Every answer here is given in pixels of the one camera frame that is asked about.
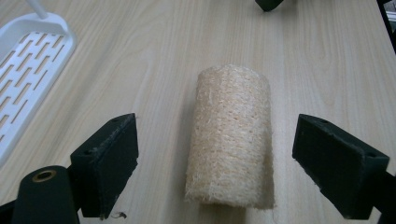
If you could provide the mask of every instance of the white plastic tray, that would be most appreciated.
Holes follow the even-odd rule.
[[[76,47],[61,17],[36,12],[0,29],[0,167]]]

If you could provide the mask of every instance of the wood grain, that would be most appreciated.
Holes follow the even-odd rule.
[[[42,0],[78,47],[0,170],[0,204],[21,179],[69,155],[109,119],[135,112],[139,165],[104,223],[346,221],[291,157],[298,114],[327,119],[391,157],[396,173],[396,62],[375,0],[285,0],[270,13],[242,0]],[[0,25],[31,10],[0,1]],[[184,202],[198,74],[235,63],[272,90],[276,208]],[[100,223],[81,218],[81,223]]]

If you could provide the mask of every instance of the light wood surface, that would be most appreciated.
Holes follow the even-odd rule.
[[[346,221],[291,157],[297,118],[327,119],[391,157],[396,173],[396,56],[375,0],[43,0],[78,46],[0,170],[0,204],[21,179],[69,155],[109,119],[135,112],[139,165],[103,223],[376,223]],[[31,12],[0,0],[0,25]],[[184,201],[197,75],[235,63],[272,93],[274,210]],[[81,223],[102,223],[81,218]]]

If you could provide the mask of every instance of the loofah sponge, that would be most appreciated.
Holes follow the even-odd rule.
[[[264,76],[231,64],[203,71],[198,77],[186,199],[272,207],[271,135],[270,87]],[[266,192],[269,186],[272,192]]]

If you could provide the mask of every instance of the natural loofah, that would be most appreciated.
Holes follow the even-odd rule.
[[[235,65],[211,67],[199,75],[187,199],[272,207],[270,113],[264,76]]]

